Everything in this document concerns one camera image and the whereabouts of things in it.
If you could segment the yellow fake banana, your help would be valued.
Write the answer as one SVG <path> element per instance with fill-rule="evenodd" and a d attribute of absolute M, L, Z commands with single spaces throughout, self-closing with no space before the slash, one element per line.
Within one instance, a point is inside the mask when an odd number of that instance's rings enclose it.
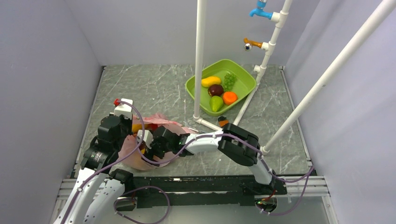
<path fill-rule="evenodd" d="M 143 128 L 146 128 L 146 126 L 142 124 L 132 124 L 132 133 L 138 133 L 138 131 Z"/>

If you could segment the pink plastic bag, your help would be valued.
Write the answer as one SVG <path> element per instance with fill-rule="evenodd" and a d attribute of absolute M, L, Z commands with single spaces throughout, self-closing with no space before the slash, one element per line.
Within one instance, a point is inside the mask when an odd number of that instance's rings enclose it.
<path fill-rule="evenodd" d="M 132 135 L 128 135 L 122 145 L 121 150 L 118 152 L 119 159 L 127 156 L 122 164 L 137 169 L 139 171 L 149 171 L 159 167 L 164 167 L 169 164 L 169 160 L 175 157 L 175 153 L 172 152 L 172 143 L 176 143 L 177 140 L 171 138 L 166 140 L 164 137 L 156 136 L 158 129 L 163 131 L 165 128 L 170 132 L 182 135 L 182 134 L 196 134 L 195 131 L 183 126 L 182 124 L 169 120 L 165 115 L 156 113 L 149 117 L 144 117 L 143 122 L 145 129 L 149 130 L 153 135 L 152 142 L 148 144 L 144 141 L 139 149 L 135 149 L 139 140 L 138 131 L 142 129 L 141 121 L 138 116 L 133 116 L 132 123 Z"/>

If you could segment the green fake pear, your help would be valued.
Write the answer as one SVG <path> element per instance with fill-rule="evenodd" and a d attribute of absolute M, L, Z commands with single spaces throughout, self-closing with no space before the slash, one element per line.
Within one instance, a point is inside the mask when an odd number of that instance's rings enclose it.
<path fill-rule="evenodd" d="M 209 101 L 209 105 L 213 112 L 218 112 L 223 107 L 224 102 L 220 96 L 213 96 Z"/>

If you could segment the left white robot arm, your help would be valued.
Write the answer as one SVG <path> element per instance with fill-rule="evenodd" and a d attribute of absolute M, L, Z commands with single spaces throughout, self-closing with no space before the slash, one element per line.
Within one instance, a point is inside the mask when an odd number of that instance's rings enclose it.
<path fill-rule="evenodd" d="M 110 114 L 101 120 L 97 131 L 83 154 L 77 180 L 56 224 L 96 224 L 111 202 L 134 190 L 132 173 L 110 171 L 125 138 L 132 134 L 132 115 Z"/>

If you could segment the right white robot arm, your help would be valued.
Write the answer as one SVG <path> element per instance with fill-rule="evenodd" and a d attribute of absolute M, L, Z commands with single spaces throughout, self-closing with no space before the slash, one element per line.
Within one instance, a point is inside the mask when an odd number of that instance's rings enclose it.
<path fill-rule="evenodd" d="M 262 161 L 258 137 L 234 124 L 228 123 L 218 131 L 204 134 L 176 134 L 161 126 L 152 135 L 142 155 L 153 165 L 160 165 L 155 158 L 163 159 L 166 153 L 186 157 L 220 151 L 235 163 L 249 168 L 260 192 L 268 194 L 276 186 L 273 171 Z"/>

